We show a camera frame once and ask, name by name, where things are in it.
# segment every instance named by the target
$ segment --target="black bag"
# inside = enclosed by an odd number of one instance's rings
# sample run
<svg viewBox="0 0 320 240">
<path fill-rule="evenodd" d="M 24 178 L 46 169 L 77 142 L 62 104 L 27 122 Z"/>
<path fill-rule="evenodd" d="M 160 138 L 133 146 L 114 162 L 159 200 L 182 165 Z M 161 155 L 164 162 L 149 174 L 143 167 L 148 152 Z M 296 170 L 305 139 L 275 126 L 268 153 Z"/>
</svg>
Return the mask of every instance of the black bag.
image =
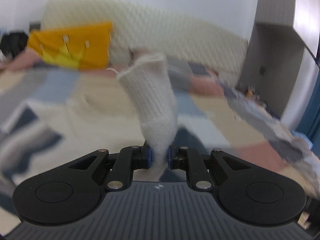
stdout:
<svg viewBox="0 0 320 240">
<path fill-rule="evenodd" d="M 1 39 L 0 50 L 6 57 L 14 58 L 24 50 L 27 42 L 28 36 L 24 32 L 6 34 Z"/>
</svg>

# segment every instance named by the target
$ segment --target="quilted headboard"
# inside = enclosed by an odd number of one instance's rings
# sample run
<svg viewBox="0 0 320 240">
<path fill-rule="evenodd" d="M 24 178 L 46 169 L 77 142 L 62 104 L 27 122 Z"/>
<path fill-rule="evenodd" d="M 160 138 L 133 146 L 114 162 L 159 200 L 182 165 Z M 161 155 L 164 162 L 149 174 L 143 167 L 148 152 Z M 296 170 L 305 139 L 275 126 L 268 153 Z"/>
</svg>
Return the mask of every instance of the quilted headboard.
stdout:
<svg viewBox="0 0 320 240">
<path fill-rule="evenodd" d="M 128 48 L 146 47 L 214 68 L 226 84 L 235 86 L 248 41 L 214 24 L 119 0 L 50 0 L 42 29 L 111 20 L 114 33 L 111 63 L 127 63 Z"/>
</svg>

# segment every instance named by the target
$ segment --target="white sock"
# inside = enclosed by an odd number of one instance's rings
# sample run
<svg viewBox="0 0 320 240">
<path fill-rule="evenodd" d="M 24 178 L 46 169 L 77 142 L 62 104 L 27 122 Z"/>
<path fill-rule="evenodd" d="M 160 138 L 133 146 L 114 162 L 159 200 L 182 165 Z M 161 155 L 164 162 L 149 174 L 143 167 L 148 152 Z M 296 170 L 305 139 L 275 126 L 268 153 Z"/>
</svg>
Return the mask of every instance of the white sock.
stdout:
<svg viewBox="0 0 320 240">
<path fill-rule="evenodd" d="M 136 171 L 135 180 L 159 180 L 177 132 L 177 103 L 167 68 L 165 55 L 146 54 L 117 76 L 138 111 L 142 134 L 153 153 L 151 169 Z"/>
</svg>

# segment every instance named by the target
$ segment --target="blue curtain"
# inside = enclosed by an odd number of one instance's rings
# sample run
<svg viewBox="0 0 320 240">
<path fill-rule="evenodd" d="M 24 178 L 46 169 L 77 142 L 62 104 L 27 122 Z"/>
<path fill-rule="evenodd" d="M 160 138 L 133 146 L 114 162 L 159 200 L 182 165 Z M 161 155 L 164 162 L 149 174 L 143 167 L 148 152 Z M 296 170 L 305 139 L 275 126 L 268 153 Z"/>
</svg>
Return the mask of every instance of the blue curtain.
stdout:
<svg viewBox="0 0 320 240">
<path fill-rule="evenodd" d="M 314 144 L 313 152 L 320 156 L 320 75 L 297 131 L 308 136 Z"/>
</svg>

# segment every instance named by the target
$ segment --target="patchwork blanket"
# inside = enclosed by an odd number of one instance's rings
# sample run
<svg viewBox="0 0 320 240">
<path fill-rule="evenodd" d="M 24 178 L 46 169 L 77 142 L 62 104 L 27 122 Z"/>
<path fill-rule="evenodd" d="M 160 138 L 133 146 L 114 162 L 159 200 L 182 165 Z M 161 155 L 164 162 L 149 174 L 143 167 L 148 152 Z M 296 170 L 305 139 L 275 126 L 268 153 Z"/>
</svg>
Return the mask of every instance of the patchwork blanket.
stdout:
<svg viewBox="0 0 320 240">
<path fill-rule="evenodd" d="M 320 197 L 320 161 L 307 143 L 204 67 L 188 64 L 185 72 L 169 61 L 179 111 L 176 146 L 202 154 L 222 149 Z M 116 153 L 143 143 L 137 113 L 115 78 L 43 63 L 0 75 L 0 206 L 9 212 L 15 213 L 12 193 L 23 180 L 99 148 Z M 161 180 L 183 175 L 166 170 Z"/>
</svg>

